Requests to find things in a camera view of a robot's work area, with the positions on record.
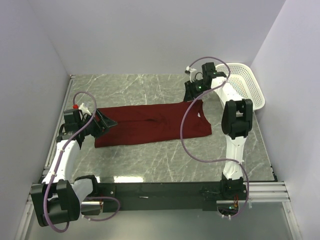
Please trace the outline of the dark red polo shirt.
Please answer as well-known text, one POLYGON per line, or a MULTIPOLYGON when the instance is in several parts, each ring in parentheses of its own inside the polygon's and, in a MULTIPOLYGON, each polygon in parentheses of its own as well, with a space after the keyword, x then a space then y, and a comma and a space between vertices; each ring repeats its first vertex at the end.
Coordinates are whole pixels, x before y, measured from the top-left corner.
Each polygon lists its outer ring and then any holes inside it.
MULTIPOLYGON (((94 142, 95 148, 139 145, 180 139, 183 116, 192 102, 131 105, 99 108, 101 113, 117 122, 109 132, 94 142)), ((205 117, 203 101, 197 100, 183 124, 183 138, 200 138, 212 134, 205 117)))

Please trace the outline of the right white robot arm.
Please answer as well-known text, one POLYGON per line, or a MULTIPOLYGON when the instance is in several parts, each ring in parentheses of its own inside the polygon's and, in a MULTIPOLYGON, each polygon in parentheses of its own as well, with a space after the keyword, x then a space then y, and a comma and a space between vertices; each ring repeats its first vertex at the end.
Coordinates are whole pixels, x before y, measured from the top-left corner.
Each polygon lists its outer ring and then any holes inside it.
POLYGON ((244 146, 253 126, 253 102, 243 98, 228 83, 227 75, 217 71, 213 62, 201 66, 202 78, 197 79, 197 70, 188 66, 185 73, 190 80, 184 83, 185 102, 193 101, 202 93, 213 89, 224 105, 221 129, 226 137, 226 158, 218 194, 230 200, 246 191, 241 168, 244 146))

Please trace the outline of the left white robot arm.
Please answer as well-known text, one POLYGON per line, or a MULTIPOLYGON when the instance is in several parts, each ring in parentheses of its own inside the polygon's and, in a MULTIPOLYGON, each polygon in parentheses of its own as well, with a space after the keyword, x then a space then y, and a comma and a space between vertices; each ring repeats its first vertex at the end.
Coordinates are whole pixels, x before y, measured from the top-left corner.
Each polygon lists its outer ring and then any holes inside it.
POLYGON ((58 130, 56 152, 51 167, 42 182, 31 188, 31 199, 41 227, 76 221, 83 201, 94 201, 100 195, 94 175, 78 177, 70 183, 75 160, 86 136, 98 139, 117 122, 100 110, 94 113, 83 106, 63 112, 64 123, 58 130))

